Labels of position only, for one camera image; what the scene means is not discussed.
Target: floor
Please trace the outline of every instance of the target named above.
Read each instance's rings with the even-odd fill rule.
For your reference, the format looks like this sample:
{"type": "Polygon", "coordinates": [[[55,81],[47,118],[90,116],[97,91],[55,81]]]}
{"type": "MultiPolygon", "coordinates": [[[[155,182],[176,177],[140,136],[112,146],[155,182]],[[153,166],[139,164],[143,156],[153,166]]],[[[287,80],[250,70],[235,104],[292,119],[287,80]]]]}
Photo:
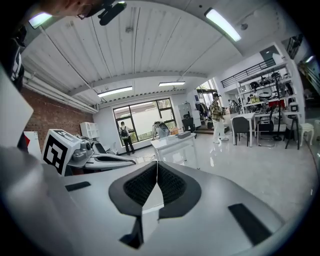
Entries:
{"type": "MultiPolygon", "coordinates": [[[[198,152],[200,170],[230,179],[267,203],[285,221],[296,216],[311,199],[318,187],[318,175],[313,155],[306,143],[297,150],[295,142],[285,149],[285,142],[276,142],[275,147],[259,147],[253,138],[252,147],[247,147],[245,135],[237,146],[233,145],[231,132],[229,141],[213,143],[213,136],[198,134],[195,147],[198,152]]],[[[164,155],[168,162],[195,166],[193,149],[164,155]]],[[[144,148],[132,155],[138,163],[155,159],[153,147],[144,148]]]]}

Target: window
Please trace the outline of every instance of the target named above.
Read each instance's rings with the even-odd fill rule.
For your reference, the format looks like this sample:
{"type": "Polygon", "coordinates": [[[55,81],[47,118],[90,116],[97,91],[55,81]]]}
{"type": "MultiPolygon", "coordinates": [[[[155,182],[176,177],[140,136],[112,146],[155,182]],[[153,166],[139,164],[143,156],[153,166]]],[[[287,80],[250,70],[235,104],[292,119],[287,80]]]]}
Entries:
{"type": "Polygon", "coordinates": [[[169,98],[119,107],[113,112],[117,129],[121,122],[130,129],[132,143],[152,138],[152,126],[156,121],[164,122],[169,129],[177,126],[169,98]]]}

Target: white table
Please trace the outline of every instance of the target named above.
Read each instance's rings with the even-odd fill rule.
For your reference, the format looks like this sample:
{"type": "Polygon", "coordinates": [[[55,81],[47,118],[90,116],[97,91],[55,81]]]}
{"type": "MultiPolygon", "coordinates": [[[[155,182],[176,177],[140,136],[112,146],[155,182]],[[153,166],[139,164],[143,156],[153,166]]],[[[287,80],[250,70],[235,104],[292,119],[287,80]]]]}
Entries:
{"type": "MultiPolygon", "coordinates": [[[[192,140],[192,146],[193,146],[193,150],[194,150],[196,168],[200,169],[199,163],[198,163],[198,154],[197,154],[196,145],[195,145],[195,136],[196,136],[195,133],[191,133],[190,136],[185,137],[185,138],[175,138],[175,139],[169,140],[168,137],[164,137],[164,138],[160,138],[160,139],[157,139],[157,140],[152,140],[151,144],[153,146],[153,149],[154,149],[155,156],[156,156],[157,160],[158,161],[163,161],[164,160],[163,150],[169,149],[169,148],[171,148],[173,146],[176,146],[178,144],[181,144],[181,143],[184,143],[186,141],[192,140]]],[[[183,158],[186,161],[187,158],[186,158],[185,149],[183,149],[183,158]]]]}
{"type": "Polygon", "coordinates": [[[253,119],[254,121],[254,127],[256,127],[256,119],[255,119],[255,113],[246,113],[246,114],[238,114],[237,116],[231,118],[231,126],[232,126],[232,138],[233,138],[233,145],[236,144],[236,136],[235,136],[235,131],[234,131],[234,126],[232,125],[232,120],[234,118],[240,118],[243,117],[249,121],[249,127],[250,127],[250,148],[252,147],[252,122],[251,120],[253,119]]]}

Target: brick wall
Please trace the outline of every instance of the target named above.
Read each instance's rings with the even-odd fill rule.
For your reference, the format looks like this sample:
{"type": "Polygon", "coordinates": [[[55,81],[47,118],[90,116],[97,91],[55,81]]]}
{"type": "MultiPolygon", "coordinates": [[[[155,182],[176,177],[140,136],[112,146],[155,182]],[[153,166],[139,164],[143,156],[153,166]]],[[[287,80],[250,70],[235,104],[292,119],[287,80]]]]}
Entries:
{"type": "Polygon", "coordinates": [[[82,112],[27,88],[23,88],[21,94],[33,108],[33,114],[24,130],[38,132],[41,151],[49,129],[62,129],[72,135],[81,135],[80,124],[94,122],[92,114],[82,112]]]}

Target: white cabinet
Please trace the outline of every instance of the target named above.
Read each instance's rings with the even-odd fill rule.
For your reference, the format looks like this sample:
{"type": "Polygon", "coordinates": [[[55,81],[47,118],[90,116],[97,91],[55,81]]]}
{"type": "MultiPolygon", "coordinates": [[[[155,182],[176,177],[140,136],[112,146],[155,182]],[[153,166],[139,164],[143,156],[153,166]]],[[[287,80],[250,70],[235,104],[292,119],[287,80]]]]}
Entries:
{"type": "Polygon", "coordinates": [[[80,128],[83,137],[97,138],[100,136],[97,123],[82,122],[80,123],[80,128]]]}

